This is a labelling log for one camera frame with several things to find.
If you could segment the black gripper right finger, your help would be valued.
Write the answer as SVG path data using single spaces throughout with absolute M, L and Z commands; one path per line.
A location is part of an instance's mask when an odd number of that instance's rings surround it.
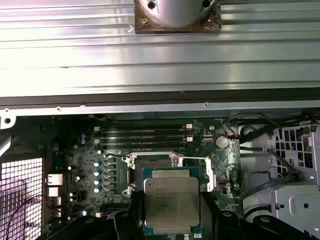
M 212 192 L 200 194 L 200 218 L 206 240 L 308 240 L 309 233 L 271 215 L 258 215 L 253 222 L 232 211 L 221 210 Z

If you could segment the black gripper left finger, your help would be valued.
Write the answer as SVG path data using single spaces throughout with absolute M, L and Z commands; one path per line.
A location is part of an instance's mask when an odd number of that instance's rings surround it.
M 60 240 L 144 240 L 141 221 L 144 193 L 134 191 L 126 210 L 111 212 L 107 217 L 82 216 L 58 231 Z

